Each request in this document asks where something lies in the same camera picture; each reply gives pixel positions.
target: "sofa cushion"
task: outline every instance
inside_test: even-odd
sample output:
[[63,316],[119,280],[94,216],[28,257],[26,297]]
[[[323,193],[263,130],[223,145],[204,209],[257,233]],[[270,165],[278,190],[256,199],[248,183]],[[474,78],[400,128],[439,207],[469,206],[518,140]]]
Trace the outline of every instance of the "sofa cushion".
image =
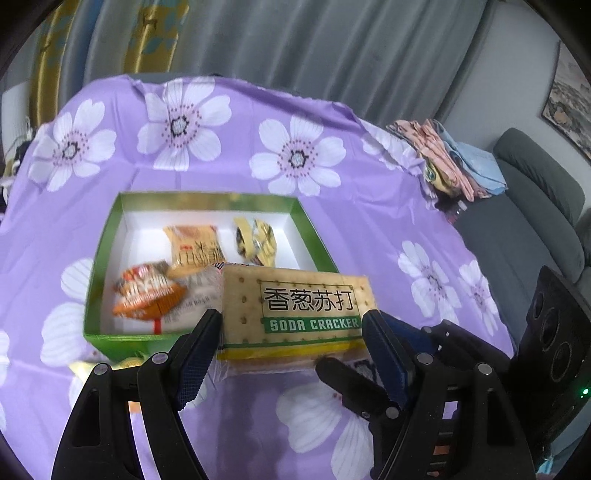
[[512,165],[498,160],[509,186],[506,195],[534,228],[560,272],[576,282],[585,264],[583,247],[574,228],[538,186]]
[[543,265],[559,271],[523,213],[506,195],[472,203],[455,226],[477,257],[501,320],[517,345]]
[[527,175],[558,207],[571,225],[575,225],[585,195],[583,189],[558,162],[537,143],[516,128],[501,135],[493,153]]
[[591,267],[591,209],[583,215],[575,228],[585,252],[585,264]]

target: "light blue towel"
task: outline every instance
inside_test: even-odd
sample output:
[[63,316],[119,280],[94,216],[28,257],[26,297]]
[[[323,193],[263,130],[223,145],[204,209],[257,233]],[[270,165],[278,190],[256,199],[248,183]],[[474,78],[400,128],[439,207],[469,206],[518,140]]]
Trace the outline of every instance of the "light blue towel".
[[500,195],[507,189],[507,182],[494,155],[480,148],[456,142],[437,120],[433,128],[443,140],[447,153],[491,195]]

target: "purple tablecloth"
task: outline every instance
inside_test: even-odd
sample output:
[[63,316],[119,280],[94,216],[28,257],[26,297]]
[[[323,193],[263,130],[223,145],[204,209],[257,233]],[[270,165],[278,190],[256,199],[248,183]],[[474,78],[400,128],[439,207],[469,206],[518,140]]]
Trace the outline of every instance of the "purple tablecloth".
[[[38,132],[0,226],[0,428],[33,478],[50,477],[82,387],[68,365],[99,356],[82,338],[84,302],[124,190],[297,195],[381,309],[418,327],[448,318],[512,354],[474,256],[424,195],[422,162],[345,105],[238,80],[85,87]],[[212,479],[369,478],[367,422],[313,372],[206,383],[181,416]],[[132,417],[145,476],[158,478]]]

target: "snack packet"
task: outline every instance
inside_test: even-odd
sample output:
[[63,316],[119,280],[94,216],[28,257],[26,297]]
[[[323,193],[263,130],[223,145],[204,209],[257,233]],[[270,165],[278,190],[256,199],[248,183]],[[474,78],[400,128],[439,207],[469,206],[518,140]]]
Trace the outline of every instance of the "snack packet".
[[180,278],[197,273],[208,265],[224,262],[213,225],[169,226],[164,232],[172,243],[173,263],[169,278]]
[[243,217],[234,219],[237,225],[236,243],[238,253],[247,262],[252,262],[262,267],[274,267],[277,254],[277,241],[271,225],[262,220],[256,220],[252,226]]
[[226,264],[223,279],[216,378],[368,357],[361,318],[377,306],[366,277]]
[[198,324],[207,309],[222,311],[224,264],[205,267],[201,272],[189,275],[179,282],[187,288],[182,301],[160,318],[154,326],[158,333],[181,332]]
[[146,263],[125,270],[115,285],[121,295],[113,307],[113,315],[151,320],[168,313],[187,290],[167,279],[166,262]]

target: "soda cracker package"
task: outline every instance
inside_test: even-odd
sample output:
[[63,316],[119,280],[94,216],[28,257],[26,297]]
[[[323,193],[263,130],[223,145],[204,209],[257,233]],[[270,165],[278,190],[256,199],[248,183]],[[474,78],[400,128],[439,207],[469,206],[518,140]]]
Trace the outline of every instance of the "soda cracker package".
[[367,358],[361,318],[376,309],[367,277],[226,264],[218,378]]

